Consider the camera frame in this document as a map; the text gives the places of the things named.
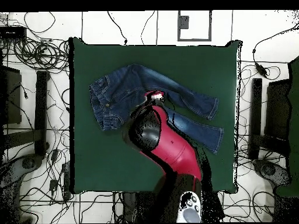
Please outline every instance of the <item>metal frame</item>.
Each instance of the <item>metal frame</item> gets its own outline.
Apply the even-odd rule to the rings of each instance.
[[[47,82],[50,79],[48,71],[36,72],[36,106],[34,130],[15,132],[4,135],[5,149],[14,148],[34,141],[36,155],[45,156],[47,150]]]
[[[181,17],[186,17],[186,16],[181,16],[180,15],[180,10],[178,11],[178,41],[212,41],[212,11],[209,11],[209,27],[208,27],[208,38],[180,38],[180,30],[181,28]]]

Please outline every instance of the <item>jeans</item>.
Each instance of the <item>jeans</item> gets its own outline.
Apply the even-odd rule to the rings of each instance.
[[[119,129],[129,118],[135,106],[144,102],[148,91],[161,90],[180,107],[212,120],[219,100],[194,92],[160,73],[142,65],[132,64],[105,75],[90,85],[91,105],[96,120],[103,131]],[[223,137],[223,129],[203,125],[168,108],[169,123],[187,136],[217,153]]]

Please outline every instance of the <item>green tabletop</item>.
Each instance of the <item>green tabletop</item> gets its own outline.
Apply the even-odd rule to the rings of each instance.
[[[161,169],[127,146],[122,129],[102,131],[92,111],[89,85],[100,77],[129,64],[151,68],[199,93],[219,98],[212,121],[190,110],[176,111],[195,121],[224,128],[219,152],[206,154],[212,171],[213,189],[234,190],[234,128],[239,41],[227,47],[88,45],[74,44],[74,191],[152,191]]]

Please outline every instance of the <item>cable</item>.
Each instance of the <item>cable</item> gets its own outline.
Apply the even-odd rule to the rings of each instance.
[[[123,35],[123,32],[122,32],[122,30],[121,30],[121,28],[120,28],[120,26],[119,25],[117,25],[116,24],[116,22],[112,19],[112,17],[111,17],[111,15],[110,15],[110,13],[109,13],[109,11],[107,11],[107,13],[108,13],[108,15],[109,15],[109,17],[110,17],[110,19],[111,19],[111,21],[119,28],[119,30],[120,30],[120,33],[121,33],[121,36],[123,36],[123,38],[124,38],[124,44],[126,45],[127,44],[127,42],[128,42],[128,40],[127,40],[127,38],[126,37],[124,37],[124,35]]]
[[[51,14],[51,16],[54,18],[53,23],[51,24],[51,26],[48,27],[47,29],[43,30],[43,31],[33,31],[32,29],[30,29],[30,28],[28,27],[27,22],[26,22],[26,16],[28,15],[28,13],[32,13],[32,12],[26,12],[26,13],[25,13],[25,15],[24,15],[24,23],[25,23],[25,25],[27,26],[27,28],[28,28],[33,34],[35,34],[35,33],[44,33],[44,32],[46,32],[46,31],[48,31],[51,27],[53,27],[54,23],[56,22],[56,18],[55,18],[55,16],[54,16],[51,12],[49,12],[49,13]]]
[[[96,196],[95,199],[93,200],[91,206],[89,206],[87,209],[85,209],[84,211],[82,211],[82,213],[81,213],[81,221],[80,221],[80,224],[83,222],[83,213],[84,213],[85,211],[89,210],[89,209],[94,205],[94,203],[95,203],[95,201],[96,201],[96,199],[97,199],[98,197],[111,197],[111,196],[112,196],[112,195],[98,195],[98,196]]]
[[[29,211],[24,211],[23,209],[21,209],[20,208],[20,210],[23,212],[23,213],[28,213],[28,214],[31,214],[31,215],[34,215],[34,216],[36,216],[37,217],[37,219],[36,219],[36,222],[35,222],[35,224],[37,224],[37,222],[39,221],[39,216],[37,215],[37,214],[35,214],[35,213],[33,213],[33,212],[29,212]]]
[[[255,204],[255,197],[256,197],[258,194],[261,194],[261,193],[265,193],[265,194],[267,194],[267,195],[270,195],[271,197],[274,198],[274,200],[276,200],[275,197],[274,197],[274,195],[272,195],[271,193],[269,193],[269,192],[267,192],[267,191],[259,191],[259,192],[257,192],[256,194],[253,195],[253,197],[252,197],[253,211],[254,211],[254,213],[255,213],[255,216],[256,216],[257,219],[259,220],[259,222],[262,222],[262,221],[261,221],[260,217],[258,217],[258,215],[257,215],[257,213],[256,213],[256,207],[259,207],[260,209],[261,209],[261,207],[258,206],[257,204],[256,204],[256,206],[255,206],[254,204]],[[266,212],[266,213],[268,213],[271,217],[273,217],[273,214],[272,214],[270,211],[268,211],[268,212]]]
[[[154,10],[154,12],[153,12],[152,15],[147,19],[147,21],[146,21],[146,23],[145,23],[145,25],[144,25],[144,27],[143,27],[143,30],[142,30],[141,35],[140,35],[140,38],[141,38],[142,43],[143,43],[142,34],[143,34],[144,29],[145,29],[145,26],[147,25],[148,20],[150,20],[150,18],[154,15],[155,12],[156,12],[156,11]]]
[[[280,68],[279,67],[268,67],[268,68],[265,68],[265,69],[268,69],[268,77],[270,77],[270,73],[271,73],[271,68],[278,68],[278,76],[276,78],[273,78],[273,80],[277,79],[279,76],[280,76]],[[247,89],[247,86],[248,86],[248,83],[249,81],[252,79],[252,77],[254,77],[256,74],[259,73],[259,71],[256,71],[254,73],[252,73],[252,69],[256,69],[256,67],[254,65],[246,65],[244,66],[241,71],[240,71],[240,74],[241,74],[241,85],[243,86],[241,91],[240,91],[240,95],[239,95],[239,98],[240,100],[243,100],[244,102],[247,102],[247,103],[251,103],[249,99],[246,99],[244,97],[245,93],[246,93],[246,89]],[[249,73],[249,76],[244,76],[244,73],[247,72]],[[248,137],[249,135],[247,134],[247,128],[249,127],[249,124],[248,124],[248,121],[247,121],[247,118],[245,116],[242,115],[243,112],[245,112],[245,110],[249,109],[251,106],[247,107],[246,109],[244,110],[241,110],[239,111],[239,128],[238,129],[235,129],[236,131],[238,130],[240,132],[240,130],[242,128],[244,128],[244,134],[238,134],[238,138],[237,138],[237,135],[235,135],[235,142],[236,142],[236,146],[238,147],[238,156],[237,156],[237,160],[236,160],[236,163],[237,163],[237,166],[240,167],[240,166],[243,166],[245,168],[248,169],[247,172],[243,173],[243,174],[237,174],[237,177],[241,177],[241,176],[244,176],[244,175],[247,175],[248,173],[250,173],[252,170],[255,170],[252,168],[252,160],[249,160],[248,159]],[[270,150],[267,150],[267,149],[264,149],[264,148],[259,148],[259,150],[261,151],[265,151],[266,154],[263,156],[263,160],[274,160],[274,159],[278,159],[278,162],[281,158],[281,155],[279,155],[279,157],[271,157],[273,152],[271,152]],[[256,213],[256,207],[259,207],[259,206],[256,206],[256,203],[254,203],[254,199],[256,197],[257,194],[255,194],[251,200],[251,196],[250,194],[247,192],[247,190],[241,186],[240,184],[237,183],[237,185],[239,187],[241,187],[248,195],[248,198],[245,198],[245,199],[241,199],[241,200],[238,200],[237,202],[235,202],[233,199],[232,199],[232,196],[230,196],[230,198],[232,199],[232,201],[234,202],[232,205],[228,206],[228,207],[225,207],[223,208],[223,210],[226,210],[230,207],[239,207],[239,208],[242,208],[242,210],[246,213],[245,216],[229,216],[229,215],[225,215],[226,217],[229,218],[229,221],[231,222],[233,219],[236,220],[236,221],[239,221],[239,222],[246,222],[245,219],[247,218],[251,218],[250,214],[251,214],[251,202],[252,202],[252,206],[253,206],[253,211],[256,215],[256,217],[258,218],[258,220],[260,221],[259,217],[257,216],[257,213]],[[248,202],[248,209],[249,209],[249,213],[247,213],[242,206],[239,206],[238,203],[240,202],[244,202],[244,201],[247,201]],[[266,211],[263,210],[263,212],[269,214],[269,209],[268,207],[265,206],[265,209],[267,209]]]
[[[271,68],[271,67],[264,68],[263,66],[259,65],[259,64],[255,61],[256,47],[257,47],[261,42],[266,41],[266,40],[269,40],[269,39],[272,39],[272,38],[274,38],[275,36],[277,36],[277,35],[279,35],[279,34],[284,34],[284,33],[287,33],[287,32],[289,32],[289,31],[292,31],[292,30],[298,30],[298,29],[299,29],[299,27],[297,27],[298,25],[299,25],[299,23],[297,23],[294,27],[291,27],[290,29],[287,29],[287,30],[285,30],[285,31],[281,31],[281,32],[279,32],[279,33],[277,33],[277,34],[275,34],[275,35],[269,37],[269,38],[265,38],[265,39],[263,39],[263,40],[261,40],[260,42],[258,42],[258,43],[255,45],[255,48],[252,50],[253,61],[254,61],[254,63],[255,63],[255,67],[256,67],[257,71],[258,71],[263,77],[265,77],[265,78],[267,78],[267,79],[269,79],[269,80],[275,80],[275,79],[270,79],[270,78],[268,78],[269,75],[268,75],[268,73],[267,73],[266,70],[269,69],[269,68]]]
[[[66,103],[66,102],[64,101],[64,99],[63,99],[63,94],[64,94],[66,91],[68,91],[68,90],[69,90],[69,88],[68,88],[68,89],[65,89],[65,90],[63,91],[63,93],[61,94],[61,100],[62,100],[62,102],[63,102],[64,104],[66,104],[66,105],[69,106],[69,104]]]

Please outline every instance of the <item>black cable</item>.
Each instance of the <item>black cable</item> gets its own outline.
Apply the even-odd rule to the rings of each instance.
[[[144,29],[145,29],[145,26],[147,25],[148,20],[150,20],[150,18],[154,15],[155,12],[156,12],[156,11],[154,10],[154,12],[152,13],[152,15],[147,19],[147,21],[146,21],[146,23],[145,23],[145,25],[144,25],[144,27],[143,27],[143,30],[142,30],[142,32],[141,32],[140,38],[141,38],[141,41],[142,41],[142,44],[143,44],[143,45],[144,45],[144,43],[143,43],[143,39],[142,39],[143,31],[144,31]]]
[[[240,98],[241,98],[241,100],[243,100],[243,101],[245,101],[245,102],[247,102],[247,103],[251,103],[250,102],[250,100],[248,99],[244,99],[244,94],[246,93],[246,88],[247,88],[247,85],[248,85],[248,83],[249,83],[249,81],[252,79],[252,77],[254,77],[257,73],[259,73],[258,71],[257,72],[255,72],[255,73],[252,73],[252,71],[251,71],[251,67],[253,67],[253,68],[255,68],[255,66],[254,65],[246,65],[246,66],[244,66],[242,69],[241,69],[241,83],[242,83],[242,85],[243,85],[243,88],[241,89],[241,92],[240,92]],[[280,68],[279,67],[276,67],[276,68],[278,68],[278,71],[279,71],[279,75],[276,77],[276,78],[274,78],[274,79],[277,79],[279,76],[280,76]],[[248,71],[249,72],[249,76],[247,76],[246,78],[243,76],[243,73],[245,72],[245,71]],[[247,121],[247,118],[246,117],[244,117],[243,115],[242,115],[242,112],[244,112],[245,110],[247,110],[247,109],[249,109],[251,106],[249,106],[248,108],[246,108],[246,109],[244,109],[244,110],[241,110],[241,111],[239,111],[239,119],[243,119],[244,120],[244,124],[242,123],[242,122],[239,122],[239,126],[240,127],[243,127],[244,128],[244,130],[245,130],[245,134],[238,134],[238,139],[236,139],[236,144],[238,145],[238,159],[236,160],[236,162],[237,162],[237,166],[238,167],[240,167],[240,166],[243,166],[243,167],[245,167],[245,168],[247,168],[247,169],[249,169],[249,171],[248,172],[246,172],[246,173],[244,173],[244,174],[240,174],[240,175],[237,175],[238,177],[241,177],[241,176],[244,176],[244,175],[246,175],[246,174],[248,174],[250,171],[252,171],[252,170],[255,170],[255,169],[253,169],[252,168],[252,160],[249,160],[248,159],[248,146],[249,146],[249,144],[248,144],[248,141],[247,141],[247,137],[249,137],[249,135],[247,134],[247,127],[249,127],[249,124],[247,124],[248,123],[248,121]],[[275,158],[273,158],[273,157],[271,157],[271,155],[272,155],[272,152],[271,151],[269,151],[269,150],[267,150],[267,149],[264,149],[264,148],[259,148],[259,150],[261,150],[261,151],[265,151],[266,152],[266,154],[263,156],[263,158],[262,159],[264,159],[264,160],[274,160],[274,159],[278,159],[278,162],[279,162],[279,160],[280,160],[280,158],[281,158],[281,155],[279,156],[279,157],[275,157]],[[250,167],[248,167],[248,166],[246,166],[246,164],[247,163],[250,163],[251,164],[251,166]],[[242,206],[239,206],[238,205],[238,203],[240,203],[240,202],[242,202],[242,201],[248,201],[248,203],[249,203],[249,205],[248,205],[248,208],[249,208],[249,213],[247,214],[247,212],[246,212],[246,216],[229,216],[229,215],[226,215],[226,217],[229,217],[230,218],[230,221],[232,221],[232,219],[235,219],[235,220],[237,220],[237,221],[239,221],[239,222],[246,222],[244,219],[245,218],[251,218],[250,217],[250,214],[251,214],[251,202],[252,202],[252,206],[253,206],[253,211],[255,212],[255,215],[257,216],[257,213],[256,213],[256,205],[255,205],[255,203],[254,203],[254,199],[255,199],[255,196],[256,196],[256,194],[253,196],[253,198],[252,198],[252,200],[251,200],[251,196],[250,196],[250,194],[247,192],[247,190],[244,188],[244,187],[242,187],[241,185],[239,185],[241,188],[243,188],[243,190],[247,193],[247,195],[248,195],[248,198],[246,198],[246,199],[241,199],[241,200],[239,200],[239,201],[237,201],[237,202],[235,202],[232,198],[232,201],[234,202],[232,205],[230,205],[230,206],[228,206],[228,207],[226,207],[226,208],[224,208],[223,210],[226,210],[226,209],[228,209],[228,208],[230,208],[230,207],[235,207],[235,206],[238,206],[238,207],[240,207],[240,208],[242,208],[242,210],[244,211],[244,209],[243,209],[243,207]]]
[[[111,17],[111,15],[110,15],[110,13],[109,13],[109,11],[107,11],[107,13],[108,13],[108,15],[109,15],[109,17],[110,17],[110,19],[111,19],[111,21],[119,28],[119,30],[120,30],[120,33],[121,33],[121,36],[123,36],[123,38],[124,38],[124,44],[126,45],[127,44],[127,42],[128,42],[128,40],[127,40],[127,38],[126,37],[124,37],[124,35],[123,35],[123,32],[122,32],[122,30],[121,30],[121,28],[120,28],[120,26],[119,25],[117,25],[116,24],[116,22],[112,19],[112,17]]]
[[[111,196],[112,196],[112,195],[101,195],[101,194],[98,195],[98,196],[96,196],[95,199],[93,200],[91,206],[89,206],[87,209],[85,209],[84,211],[82,211],[82,213],[81,213],[81,221],[80,221],[80,224],[83,222],[83,213],[84,213],[85,211],[89,210],[89,209],[94,205],[94,203],[95,203],[95,201],[96,201],[96,199],[97,199],[98,197],[111,197]]]
[[[24,211],[23,209],[21,209],[20,208],[20,210],[23,212],[23,213],[28,213],[28,214],[31,214],[31,215],[34,215],[34,216],[36,216],[37,217],[37,219],[36,219],[36,222],[35,222],[35,224],[37,224],[37,222],[39,221],[39,216],[37,215],[37,214],[35,214],[35,213],[33,213],[33,212],[29,212],[29,211]]]
[[[72,203],[72,207],[73,207],[74,220],[75,220],[75,223],[77,224],[76,217],[75,217],[75,203],[74,202]]]
[[[256,67],[256,69],[258,70],[258,72],[259,72],[262,76],[264,76],[265,78],[267,78],[267,79],[269,79],[269,80],[275,80],[275,79],[277,79],[277,78],[275,78],[275,79],[270,79],[270,78],[268,78],[269,75],[268,75],[268,73],[267,73],[266,70],[269,69],[269,68],[272,68],[272,67],[264,68],[263,66],[259,65],[259,64],[255,61],[256,47],[257,47],[261,42],[264,42],[264,41],[266,41],[266,40],[272,39],[272,38],[274,38],[275,36],[277,36],[277,35],[279,35],[279,34],[284,34],[284,33],[287,33],[287,32],[289,32],[289,31],[292,31],[292,30],[298,30],[298,29],[299,29],[299,27],[297,27],[298,25],[299,25],[299,23],[297,23],[294,27],[291,27],[290,29],[287,29],[287,30],[285,30],[285,31],[281,31],[281,32],[279,32],[279,33],[277,33],[277,34],[275,34],[275,35],[269,37],[269,38],[265,38],[265,39],[263,39],[263,40],[261,40],[260,42],[258,42],[258,43],[255,45],[255,48],[252,50],[253,61],[254,61],[254,63],[255,63],[255,67]]]
[[[260,209],[261,209],[261,207],[258,206],[257,204],[255,205],[255,197],[256,197],[257,195],[261,194],[261,193],[265,193],[265,194],[267,194],[267,195],[270,195],[271,197],[274,198],[274,200],[276,200],[276,198],[274,197],[274,195],[272,195],[271,193],[269,193],[269,192],[267,192],[267,191],[259,191],[259,192],[257,192],[256,194],[253,195],[253,197],[252,197],[253,211],[254,211],[254,213],[255,213],[255,216],[256,216],[257,219],[259,220],[259,222],[262,222],[262,220],[260,219],[260,217],[258,217],[258,215],[257,215],[257,213],[256,213],[256,207],[259,207]],[[270,213],[270,212],[266,212],[266,213],[268,213],[270,216],[273,217],[273,214],[272,214],[272,213]]]
[[[63,99],[63,94],[64,94],[66,91],[68,91],[68,90],[69,90],[69,88],[68,88],[68,89],[65,89],[65,90],[63,91],[63,93],[61,94],[61,100],[62,100],[62,102],[63,102],[64,104],[66,104],[66,105],[69,106],[69,104],[66,103],[66,102],[64,101],[64,99]]]
[[[33,34],[35,34],[35,33],[44,33],[44,32],[46,32],[46,31],[48,31],[51,27],[53,27],[54,23],[56,22],[56,18],[55,18],[55,16],[54,16],[51,12],[49,12],[49,13],[51,14],[51,16],[54,18],[53,23],[51,24],[51,26],[48,27],[47,29],[43,30],[43,31],[33,31],[32,29],[30,29],[30,28],[28,27],[28,24],[27,24],[27,22],[26,22],[26,16],[27,16],[29,13],[32,13],[32,12],[26,12],[25,15],[24,15],[24,23],[25,23],[25,25],[27,26],[27,28],[28,28]]]

